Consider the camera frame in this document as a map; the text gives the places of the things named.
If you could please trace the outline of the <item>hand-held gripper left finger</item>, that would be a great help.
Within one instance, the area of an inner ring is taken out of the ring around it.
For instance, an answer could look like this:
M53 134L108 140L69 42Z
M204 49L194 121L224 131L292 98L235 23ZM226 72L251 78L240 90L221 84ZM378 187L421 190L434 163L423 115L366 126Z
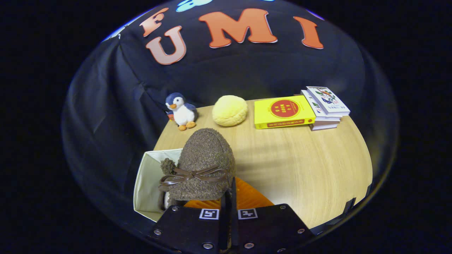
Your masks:
M149 233L149 239L169 252L221 254L228 249L228 193L220 209L172 205Z

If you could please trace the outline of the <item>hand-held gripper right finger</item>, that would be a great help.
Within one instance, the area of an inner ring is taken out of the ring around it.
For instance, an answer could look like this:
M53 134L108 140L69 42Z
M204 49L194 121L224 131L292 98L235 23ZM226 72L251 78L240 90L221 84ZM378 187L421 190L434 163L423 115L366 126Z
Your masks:
M240 178L233 180L231 190L231 253L290 253L310 242L315 235L289 204L251 206L256 190Z

